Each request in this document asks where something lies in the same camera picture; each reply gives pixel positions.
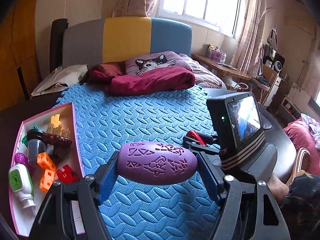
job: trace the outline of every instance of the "yellow puzzle piece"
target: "yellow puzzle piece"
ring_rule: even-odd
[[[50,123],[53,124],[53,127],[57,128],[59,125],[61,125],[61,121],[59,121],[60,114],[52,115]]]

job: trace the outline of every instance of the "screen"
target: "screen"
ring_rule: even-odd
[[[228,110],[238,145],[260,129],[259,115],[252,96],[229,102]]]

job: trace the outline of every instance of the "white bottle cap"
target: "white bottle cap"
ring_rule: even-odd
[[[23,208],[33,207],[36,204],[33,202],[33,198],[25,198],[20,200]]]

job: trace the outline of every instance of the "blue foam mat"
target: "blue foam mat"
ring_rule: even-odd
[[[68,87],[57,105],[73,102],[85,174],[93,174],[124,143],[159,141],[175,145],[189,130],[212,134],[204,91],[162,91],[110,97],[103,87]],[[219,212],[198,172],[170,186],[142,185],[118,177],[100,211],[113,239],[207,239]]]

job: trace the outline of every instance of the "tray of toys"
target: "tray of toys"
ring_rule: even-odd
[[[16,233],[29,236],[41,203],[56,180],[84,177],[72,102],[22,122],[9,170],[9,200]],[[72,202],[77,233],[83,233],[79,205]]]

